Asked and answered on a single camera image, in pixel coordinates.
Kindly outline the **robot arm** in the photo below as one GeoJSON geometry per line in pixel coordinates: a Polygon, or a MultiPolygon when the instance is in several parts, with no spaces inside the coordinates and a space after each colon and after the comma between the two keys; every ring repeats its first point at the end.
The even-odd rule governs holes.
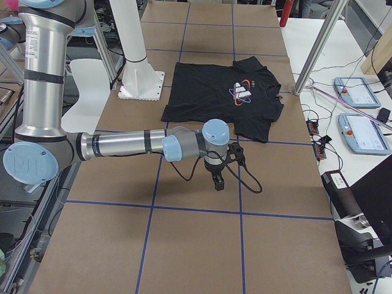
{"type": "Polygon", "coordinates": [[[94,14],[92,1],[20,1],[19,16],[26,26],[23,120],[4,153],[6,172],[38,186],[73,163],[95,157],[162,154],[169,162],[203,159],[216,190],[222,190],[221,172],[230,158],[229,129],[222,120],[209,120],[200,130],[88,134],[62,128],[67,38],[93,35],[94,14]]]}

